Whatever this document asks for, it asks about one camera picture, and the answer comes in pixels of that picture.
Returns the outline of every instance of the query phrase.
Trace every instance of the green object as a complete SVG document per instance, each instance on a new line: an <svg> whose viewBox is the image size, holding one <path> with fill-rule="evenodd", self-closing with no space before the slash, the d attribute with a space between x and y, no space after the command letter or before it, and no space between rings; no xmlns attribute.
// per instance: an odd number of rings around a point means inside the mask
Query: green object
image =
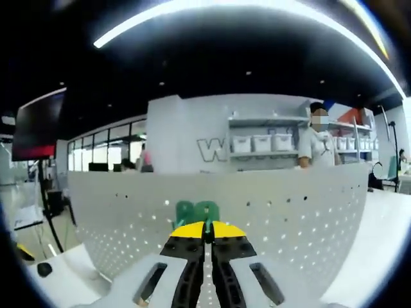
<svg viewBox="0 0 411 308"><path fill-rule="evenodd" d="M205 232L210 233L211 223L220 220L220 209L212 201L201 201L194 206L195 221L205 223Z"/></svg>
<svg viewBox="0 0 411 308"><path fill-rule="evenodd" d="M176 222L173 222L173 230L178 227L194 223L194 205L190 201L179 201L175 205Z"/></svg>

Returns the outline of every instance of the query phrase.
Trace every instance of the hole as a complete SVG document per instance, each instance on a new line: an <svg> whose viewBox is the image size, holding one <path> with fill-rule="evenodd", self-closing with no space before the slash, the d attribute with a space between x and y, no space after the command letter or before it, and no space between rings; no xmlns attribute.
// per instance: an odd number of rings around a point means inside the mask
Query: hole
<svg viewBox="0 0 411 308"><path fill-rule="evenodd" d="M167 268L167 264L165 263L157 263L153 266L152 270L150 271L151 277L149 278L150 274L143 281L147 281L146 285L143 288L143 292L137 292L133 297L133 302L138 304L140 298L144 301L153 294L155 287L159 283L159 280L164 273L164 270Z"/></svg>
<svg viewBox="0 0 411 308"><path fill-rule="evenodd" d="M188 245L187 251L189 252L196 252L198 250L198 246L195 244Z"/></svg>
<svg viewBox="0 0 411 308"><path fill-rule="evenodd" d="M169 250L174 250L175 249L175 245L171 244L171 243L167 243L164 245L165 249L169 249Z"/></svg>
<svg viewBox="0 0 411 308"><path fill-rule="evenodd" d="M251 264L250 269L257 278L264 294L276 305L282 304L284 302L284 295L278 288L274 279L268 274L264 265L261 263Z"/></svg>
<svg viewBox="0 0 411 308"><path fill-rule="evenodd" d="M230 250L230 246L228 244L224 244L224 245L219 245L218 249L221 252L228 252Z"/></svg>
<svg viewBox="0 0 411 308"><path fill-rule="evenodd" d="M249 251L251 249L251 244L250 243L244 243L240 245L240 249L243 251Z"/></svg>

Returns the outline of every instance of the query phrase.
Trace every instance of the storage bin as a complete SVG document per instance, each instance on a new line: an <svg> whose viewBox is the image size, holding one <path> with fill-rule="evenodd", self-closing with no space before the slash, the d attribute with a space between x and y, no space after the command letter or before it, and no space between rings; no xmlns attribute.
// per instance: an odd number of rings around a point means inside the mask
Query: storage bin
<svg viewBox="0 0 411 308"><path fill-rule="evenodd" d="M232 136L232 150L234 153L250 153L251 136Z"/></svg>
<svg viewBox="0 0 411 308"><path fill-rule="evenodd" d="M355 138L347 138L347 150L355 150Z"/></svg>
<svg viewBox="0 0 411 308"><path fill-rule="evenodd" d="M292 134L276 133L273 136L273 150L275 151L292 151Z"/></svg>
<svg viewBox="0 0 411 308"><path fill-rule="evenodd" d="M347 149L347 138L346 137L338 137L337 148L341 151L345 151Z"/></svg>
<svg viewBox="0 0 411 308"><path fill-rule="evenodd" d="M360 150L365 150L365 138L360 138Z"/></svg>
<svg viewBox="0 0 411 308"><path fill-rule="evenodd" d="M254 135L252 140L255 152L271 152L271 135Z"/></svg>

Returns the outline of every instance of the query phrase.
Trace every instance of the white shirt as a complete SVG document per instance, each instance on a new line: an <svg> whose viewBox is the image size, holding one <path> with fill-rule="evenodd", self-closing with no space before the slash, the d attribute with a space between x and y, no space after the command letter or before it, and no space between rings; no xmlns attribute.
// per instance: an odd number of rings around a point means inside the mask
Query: white shirt
<svg viewBox="0 0 411 308"><path fill-rule="evenodd" d="M300 136L298 158L308 157L313 166L334 166L336 146L328 132L317 132L309 127Z"/></svg>

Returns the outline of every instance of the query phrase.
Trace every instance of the white perforated panel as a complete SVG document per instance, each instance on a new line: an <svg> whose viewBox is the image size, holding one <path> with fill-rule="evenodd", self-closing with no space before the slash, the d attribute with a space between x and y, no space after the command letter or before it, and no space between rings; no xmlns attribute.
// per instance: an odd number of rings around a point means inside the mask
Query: white perforated panel
<svg viewBox="0 0 411 308"><path fill-rule="evenodd" d="M320 297L354 241L367 175L360 164L181 176L72 172L69 185L79 236L110 278L161 251L178 201L210 200L219 205L223 221L247 233L258 253L300 270ZM218 303L209 265L202 307Z"/></svg>

